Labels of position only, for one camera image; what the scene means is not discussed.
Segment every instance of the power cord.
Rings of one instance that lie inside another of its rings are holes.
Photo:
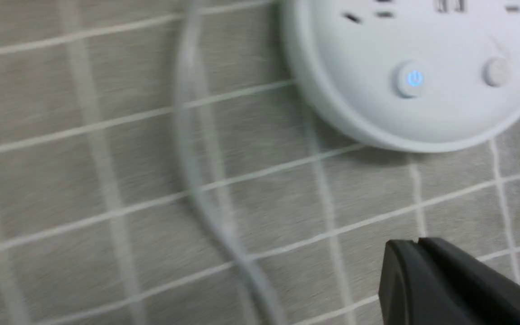
[[[266,316],[268,323],[286,325],[286,317],[279,304],[276,291],[272,288],[268,278],[258,265],[248,258],[242,243],[223,228],[219,208],[202,189],[204,181],[198,158],[190,142],[192,119],[186,103],[190,98],[190,80],[192,80],[196,67],[196,51],[202,25],[200,10],[203,5],[204,0],[188,2],[177,54],[174,108],[180,173],[198,216],[228,257],[236,264],[239,275],[250,290],[258,308]]]

